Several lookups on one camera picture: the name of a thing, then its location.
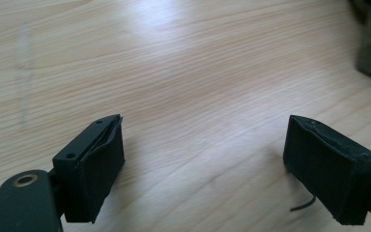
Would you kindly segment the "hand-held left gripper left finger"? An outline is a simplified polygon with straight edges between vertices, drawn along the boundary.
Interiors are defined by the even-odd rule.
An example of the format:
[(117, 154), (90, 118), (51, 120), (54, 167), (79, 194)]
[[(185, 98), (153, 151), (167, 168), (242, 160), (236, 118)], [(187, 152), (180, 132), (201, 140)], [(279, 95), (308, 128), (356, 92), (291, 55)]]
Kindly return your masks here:
[(52, 159), (67, 222), (96, 221), (125, 163), (122, 122), (119, 114), (95, 120)]

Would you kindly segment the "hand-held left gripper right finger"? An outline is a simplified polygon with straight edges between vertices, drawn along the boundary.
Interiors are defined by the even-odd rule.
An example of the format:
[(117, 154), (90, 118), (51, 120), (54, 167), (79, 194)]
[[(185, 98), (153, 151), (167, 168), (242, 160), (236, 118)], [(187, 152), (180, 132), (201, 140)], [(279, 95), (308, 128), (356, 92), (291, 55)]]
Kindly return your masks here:
[(339, 223), (362, 225), (371, 213), (371, 151), (354, 140), (292, 115), (283, 162)]

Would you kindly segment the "thin black thread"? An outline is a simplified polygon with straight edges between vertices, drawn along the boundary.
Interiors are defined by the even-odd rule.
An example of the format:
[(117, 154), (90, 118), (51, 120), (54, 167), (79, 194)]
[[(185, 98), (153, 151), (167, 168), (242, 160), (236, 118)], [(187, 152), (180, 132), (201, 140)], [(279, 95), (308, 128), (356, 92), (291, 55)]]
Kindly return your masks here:
[(313, 195), (312, 198), (309, 201), (307, 201), (306, 203), (304, 203), (302, 205), (299, 205), (297, 207), (291, 208), (290, 209), (290, 212), (295, 212), (295, 211), (303, 210), (303, 209), (311, 206), (312, 204), (314, 204), (315, 201), (316, 201), (316, 199), (317, 199), (316, 195)]

